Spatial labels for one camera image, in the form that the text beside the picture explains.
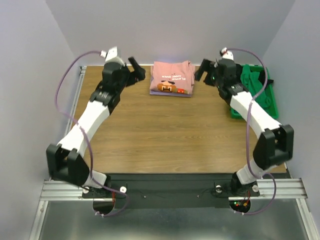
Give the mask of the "pink printed t shirt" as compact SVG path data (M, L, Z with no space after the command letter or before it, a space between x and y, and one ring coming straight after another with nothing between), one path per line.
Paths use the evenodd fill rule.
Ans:
M150 69L151 95L191 97L196 67L188 60L178 63L155 61Z

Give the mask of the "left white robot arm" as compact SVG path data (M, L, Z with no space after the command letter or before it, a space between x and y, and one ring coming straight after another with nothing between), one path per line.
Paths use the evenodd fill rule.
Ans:
M100 197L111 193L111 178L95 171L93 163L84 160L85 152L93 155L90 141L100 125L112 114L121 99L124 88L146 77L146 71L134 57L129 57L133 70L120 58L108 59L102 70L102 79L90 95L85 110L72 129L57 144L46 149L48 171L53 180L60 180L78 187L92 187Z

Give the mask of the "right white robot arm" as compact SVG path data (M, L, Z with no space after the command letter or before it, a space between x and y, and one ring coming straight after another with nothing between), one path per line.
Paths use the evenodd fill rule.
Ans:
M294 129L289 124L279 123L253 100L249 89L237 79L237 65L233 59L203 59L194 74L195 80L199 81L204 73L207 73L204 83L217 87L219 96L242 116L257 137L253 154L231 178L231 192L242 195L250 184L292 159Z

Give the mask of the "purple t shirt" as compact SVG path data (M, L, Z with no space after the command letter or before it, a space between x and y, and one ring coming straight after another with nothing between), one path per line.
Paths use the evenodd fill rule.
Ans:
M193 95L195 78L190 74L160 74L151 76L149 93L155 96L190 98Z

